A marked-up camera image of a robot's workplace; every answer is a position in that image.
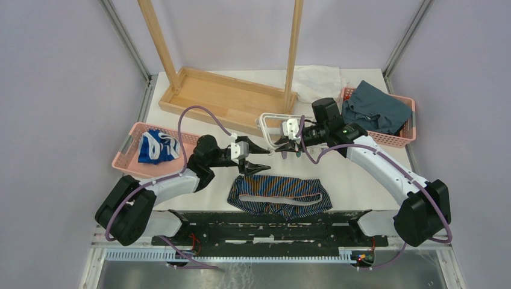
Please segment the white plastic clip hanger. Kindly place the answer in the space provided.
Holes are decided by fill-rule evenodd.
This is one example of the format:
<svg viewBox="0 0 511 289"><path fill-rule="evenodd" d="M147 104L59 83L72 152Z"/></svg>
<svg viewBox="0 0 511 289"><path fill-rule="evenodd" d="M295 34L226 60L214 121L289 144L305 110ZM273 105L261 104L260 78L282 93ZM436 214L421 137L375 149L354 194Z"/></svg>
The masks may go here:
<svg viewBox="0 0 511 289"><path fill-rule="evenodd" d="M256 124L257 127L261 130L262 136L267 143L267 147L271 153L276 152L275 149L280 147L274 145L274 143L281 137L280 134L280 125L282 122L296 118L300 119L301 125L305 126L305 123L315 123L315 119L313 117L299 116L299 115L288 115L288 114L275 114L275 113L263 113L257 119Z"/></svg>

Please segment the navy striped boxer underwear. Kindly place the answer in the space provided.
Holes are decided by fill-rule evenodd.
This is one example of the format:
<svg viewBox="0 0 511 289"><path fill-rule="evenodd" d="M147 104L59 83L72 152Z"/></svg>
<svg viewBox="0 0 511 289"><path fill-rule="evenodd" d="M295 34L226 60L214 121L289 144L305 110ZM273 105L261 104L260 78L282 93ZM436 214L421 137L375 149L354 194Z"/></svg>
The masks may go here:
<svg viewBox="0 0 511 289"><path fill-rule="evenodd" d="M313 216L333 207L319 179L271 175L238 176L227 203L255 216L276 214L285 220Z"/></svg>

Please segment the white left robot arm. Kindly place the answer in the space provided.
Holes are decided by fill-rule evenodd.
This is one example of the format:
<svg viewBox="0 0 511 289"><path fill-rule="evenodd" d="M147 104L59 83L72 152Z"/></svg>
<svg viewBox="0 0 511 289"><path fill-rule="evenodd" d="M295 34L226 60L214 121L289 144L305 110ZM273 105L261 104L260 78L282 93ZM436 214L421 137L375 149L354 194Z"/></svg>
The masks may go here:
<svg viewBox="0 0 511 289"><path fill-rule="evenodd" d="M215 177L214 168L237 167L243 176L270 169L270 166L249 162L247 158L251 154L270 154L270 150L247 136L236 137L222 149L214 136L203 135L183 170L143 184L130 175L121 177L97 210L95 220L104 228L107 241L131 245L143 235L156 205L206 188Z"/></svg>

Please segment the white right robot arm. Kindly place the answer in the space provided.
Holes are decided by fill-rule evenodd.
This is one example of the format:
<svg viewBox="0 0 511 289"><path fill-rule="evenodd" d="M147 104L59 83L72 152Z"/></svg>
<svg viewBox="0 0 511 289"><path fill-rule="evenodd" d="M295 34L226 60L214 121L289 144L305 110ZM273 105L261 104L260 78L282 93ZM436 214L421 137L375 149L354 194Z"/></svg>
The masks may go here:
<svg viewBox="0 0 511 289"><path fill-rule="evenodd" d="M450 228L451 208L447 185L441 180L428 181L406 169L356 123L347 123L333 98L312 103L314 119L304 116L280 116L280 138L277 152L301 152L326 145L313 164L327 153L336 151L377 180L400 206L392 217L394 230L401 239L414 247L427 240L448 244L453 240Z"/></svg>

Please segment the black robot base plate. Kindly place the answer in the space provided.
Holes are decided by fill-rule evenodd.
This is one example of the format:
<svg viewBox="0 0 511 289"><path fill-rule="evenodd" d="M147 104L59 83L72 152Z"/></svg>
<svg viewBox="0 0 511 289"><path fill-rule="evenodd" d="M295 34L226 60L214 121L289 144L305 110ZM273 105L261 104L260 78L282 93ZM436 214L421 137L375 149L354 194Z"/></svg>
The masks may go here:
<svg viewBox="0 0 511 289"><path fill-rule="evenodd" d="M200 257L327 257L341 247L386 247L387 237L367 237L357 221L364 211L327 211L285 220L276 214L180 211L181 228L169 240Z"/></svg>

